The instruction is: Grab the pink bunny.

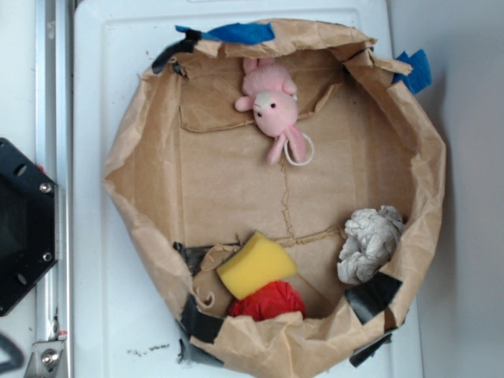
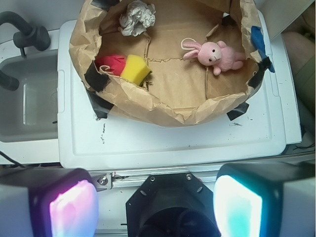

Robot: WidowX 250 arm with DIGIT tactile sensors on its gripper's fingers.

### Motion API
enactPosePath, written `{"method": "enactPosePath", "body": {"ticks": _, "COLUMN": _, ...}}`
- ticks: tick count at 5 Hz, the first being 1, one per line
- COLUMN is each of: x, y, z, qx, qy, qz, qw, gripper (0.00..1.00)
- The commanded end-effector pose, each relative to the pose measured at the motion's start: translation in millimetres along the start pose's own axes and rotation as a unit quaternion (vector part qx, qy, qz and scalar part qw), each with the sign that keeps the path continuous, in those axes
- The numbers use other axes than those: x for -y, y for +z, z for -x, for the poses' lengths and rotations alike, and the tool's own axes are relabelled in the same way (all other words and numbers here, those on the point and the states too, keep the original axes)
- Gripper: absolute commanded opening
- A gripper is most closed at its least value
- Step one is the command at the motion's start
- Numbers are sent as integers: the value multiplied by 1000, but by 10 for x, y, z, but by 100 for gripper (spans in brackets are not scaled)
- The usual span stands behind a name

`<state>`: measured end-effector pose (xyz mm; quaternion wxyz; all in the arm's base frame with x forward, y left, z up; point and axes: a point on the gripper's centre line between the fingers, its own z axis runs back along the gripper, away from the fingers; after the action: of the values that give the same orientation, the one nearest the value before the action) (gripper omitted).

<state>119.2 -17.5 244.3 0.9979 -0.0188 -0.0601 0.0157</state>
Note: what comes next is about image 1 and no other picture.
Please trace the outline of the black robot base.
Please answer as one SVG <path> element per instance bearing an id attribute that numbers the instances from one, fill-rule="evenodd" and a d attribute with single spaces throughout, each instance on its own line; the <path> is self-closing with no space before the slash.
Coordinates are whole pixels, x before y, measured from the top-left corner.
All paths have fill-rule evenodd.
<path id="1" fill-rule="evenodd" d="M 1 315 L 54 266 L 57 184 L 1 138 Z"/>

